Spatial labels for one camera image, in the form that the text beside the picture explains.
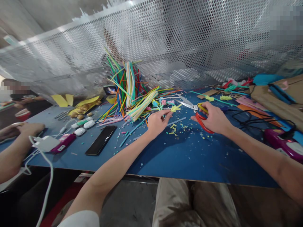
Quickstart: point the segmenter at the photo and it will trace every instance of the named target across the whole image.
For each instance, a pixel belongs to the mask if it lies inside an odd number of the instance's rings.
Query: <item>hand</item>
[[[12,138],[15,136],[18,136],[20,134],[20,131],[17,129],[17,126],[22,125],[20,124],[13,124],[5,127],[4,129],[0,130],[0,140],[5,140],[8,138]]]
[[[35,136],[45,128],[42,123],[24,123],[23,126],[17,126],[17,129],[21,134],[27,134],[29,136]]]
[[[23,98],[22,102],[24,103],[31,103],[33,102],[34,100],[32,98]]]
[[[151,139],[155,139],[165,129],[172,115],[173,113],[167,109],[160,110],[149,116],[147,133]]]
[[[41,96],[38,96],[38,97],[34,97],[34,100],[36,100],[36,101],[43,101],[44,98],[42,98]]]
[[[219,107],[213,106],[210,102],[205,102],[202,106],[208,110],[208,114],[206,114],[200,109],[200,112],[208,117],[206,120],[201,120],[206,128],[223,135],[226,135],[233,128],[233,125]],[[191,119],[198,122],[196,116],[191,116]]]
[[[24,109],[24,105],[22,105],[20,103],[14,104],[14,107],[16,107],[17,109]]]

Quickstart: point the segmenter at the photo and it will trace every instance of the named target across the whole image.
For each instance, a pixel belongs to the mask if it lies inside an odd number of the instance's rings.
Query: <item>perforated metal sheet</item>
[[[274,73],[302,57],[296,0],[128,1],[0,50],[1,69],[52,101],[109,85],[106,47],[136,64],[148,87],[194,88]]]

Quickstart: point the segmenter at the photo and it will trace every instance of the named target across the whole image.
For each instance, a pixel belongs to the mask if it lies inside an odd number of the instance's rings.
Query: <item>smartphone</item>
[[[107,142],[110,140],[110,137],[114,134],[117,126],[106,126],[98,138],[93,142],[90,148],[85,152],[86,155],[97,156],[101,153]]]

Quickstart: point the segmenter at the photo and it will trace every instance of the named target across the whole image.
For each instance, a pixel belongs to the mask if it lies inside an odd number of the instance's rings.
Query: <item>floor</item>
[[[100,226],[152,226],[157,186],[120,181],[104,203]]]

